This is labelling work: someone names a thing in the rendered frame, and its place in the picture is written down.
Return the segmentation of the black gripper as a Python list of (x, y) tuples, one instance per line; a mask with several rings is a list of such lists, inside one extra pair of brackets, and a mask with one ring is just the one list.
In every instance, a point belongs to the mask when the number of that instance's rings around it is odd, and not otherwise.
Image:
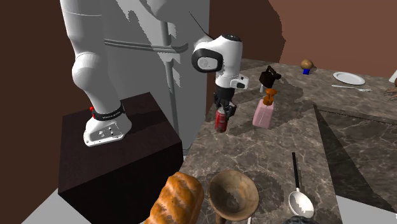
[(216, 90), (214, 92), (214, 104), (216, 109), (223, 106), (226, 122), (235, 114), (237, 109), (237, 106), (231, 103), (234, 93), (234, 88), (223, 88), (220, 86), (216, 86)]

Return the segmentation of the red can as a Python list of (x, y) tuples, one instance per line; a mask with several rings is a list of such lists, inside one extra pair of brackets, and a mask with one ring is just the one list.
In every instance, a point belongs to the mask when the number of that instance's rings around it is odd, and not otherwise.
[(227, 129), (228, 121), (226, 119), (225, 110), (220, 107), (216, 110), (216, 120), (214, 124), (214, 129), (216, 132), (222, 133)]

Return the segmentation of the pink soap dispenser orange pump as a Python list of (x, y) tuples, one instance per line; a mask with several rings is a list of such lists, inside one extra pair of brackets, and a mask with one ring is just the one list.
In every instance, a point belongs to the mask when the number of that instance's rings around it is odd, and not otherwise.
[(273, 88), (268, 88), (265, 92), (267, 95), (259, 101), (254, 113), (253, 125), (269, 129), (275, 109), (274, 95), (277, 91)]

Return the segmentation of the dark brown angular object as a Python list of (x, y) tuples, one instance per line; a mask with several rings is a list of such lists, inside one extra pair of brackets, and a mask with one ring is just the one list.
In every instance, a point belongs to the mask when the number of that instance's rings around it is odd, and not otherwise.
[(271, 66), (267, 66), (266, 71), (262, 72), (259, 78), (261, 83), (260, 92), (263, 92), (265, 88), (272, 88), (275, 80), (279, 80), (281, 77)]

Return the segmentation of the grey refrigerator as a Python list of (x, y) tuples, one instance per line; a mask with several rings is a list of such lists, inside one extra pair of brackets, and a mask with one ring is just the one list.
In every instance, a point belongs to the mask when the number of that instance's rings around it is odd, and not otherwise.
[[(192, 145), (207, 104), (207, 74), (191, 63), (193, 44), (209, 28), (209, 0), (161, 0), (171, 3), (165, 13), (172, 46), (188, 45), (183, 53), (162, 53), (107, 46), (109, 76), (121, 99), (151, 92), (166, 117), (172, 119), (165, 60), (173, 62), (178, 133), (183, 149)], [(113, 41), (162, 46), (161, 21), (144, 0), (101, 0), (104, 37)]]

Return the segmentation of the wooden bowl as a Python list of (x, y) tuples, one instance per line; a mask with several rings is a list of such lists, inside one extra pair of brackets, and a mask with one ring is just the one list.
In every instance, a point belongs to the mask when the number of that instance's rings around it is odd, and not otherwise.
[(254, 181), (235, 170), (215, 175), (209, 182), (207, 194), (216, 213), (216, 224), (247, 220), (256, 212), (260, 202)]

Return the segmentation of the brown ball on blue base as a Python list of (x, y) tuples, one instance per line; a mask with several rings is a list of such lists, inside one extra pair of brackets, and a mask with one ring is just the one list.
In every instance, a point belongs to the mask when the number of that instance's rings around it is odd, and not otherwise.
[(314, 67), (314, 64), (311, 60), (309, 59), (303, 59), (300, 67), (303, 69), (303, 74), (304, 75), (309, 75), (310, 70)]

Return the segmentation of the brown bread loaf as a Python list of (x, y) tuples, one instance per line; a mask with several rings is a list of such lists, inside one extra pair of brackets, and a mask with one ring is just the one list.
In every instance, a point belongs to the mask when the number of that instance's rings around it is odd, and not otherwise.
[(168, 177), (144, 224), (196, 224), (203, 200), (199, 180), (176, 172)]

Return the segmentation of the dark robot stand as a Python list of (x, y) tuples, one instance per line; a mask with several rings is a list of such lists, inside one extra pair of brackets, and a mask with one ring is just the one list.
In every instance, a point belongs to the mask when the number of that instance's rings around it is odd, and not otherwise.
[(140, 224), (183, 163), (182, 142), (150, 93), (122, 100), (131, 130), (88, 147), (90, 111), (62, 119), (59, 195), (91, 224)]

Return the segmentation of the silver fork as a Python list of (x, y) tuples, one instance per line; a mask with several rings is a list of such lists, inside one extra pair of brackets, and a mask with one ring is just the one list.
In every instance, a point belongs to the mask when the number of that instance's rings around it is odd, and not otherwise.
[(372, 89), (370, 88), (356, 88), (356, 87), (347, 87), (347, 86), (341, 86), (341, 85), (331, 85), (332, 87), (337, 87), (337, 88), (349, 88), (349, 89), (355, 89), (360, 92), (371, 92)]

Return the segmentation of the white plate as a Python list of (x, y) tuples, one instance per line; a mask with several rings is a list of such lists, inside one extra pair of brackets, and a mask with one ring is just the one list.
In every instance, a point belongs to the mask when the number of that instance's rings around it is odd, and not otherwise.
[(365, 80), (356, 75), (356, 74), (352, 74), (352, 73), (347, 73), (347, 72), (336, 72), (333, 74), (333, 77), (338, 80), (341, 81), (342, 83), (346, 83), (346, 84), (350, 84), (350, 85), (364, 85), (365, 84)]

